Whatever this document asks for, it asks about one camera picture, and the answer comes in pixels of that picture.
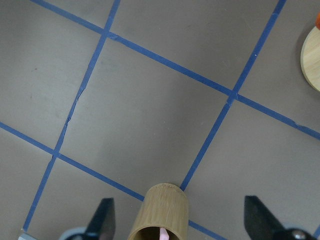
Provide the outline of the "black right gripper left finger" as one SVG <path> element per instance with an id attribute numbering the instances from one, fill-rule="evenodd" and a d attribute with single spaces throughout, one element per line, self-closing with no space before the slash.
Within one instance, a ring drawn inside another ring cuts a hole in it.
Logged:
<path id="1" fill-rule="evenodd" d="M 103 198 L 86 230 L 86 240 L 112 240 L 116 231 L 115 202 L 113 198 Z"/>

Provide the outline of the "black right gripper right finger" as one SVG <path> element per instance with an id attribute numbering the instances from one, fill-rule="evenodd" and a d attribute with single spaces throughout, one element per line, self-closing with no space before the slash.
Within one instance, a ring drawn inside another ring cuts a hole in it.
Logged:
<path id="1" fill-rule="evenodd" d="M 286 229 L 255 195 L 244 198 L 244 228 L 251 240 L 288 239 Z"/>

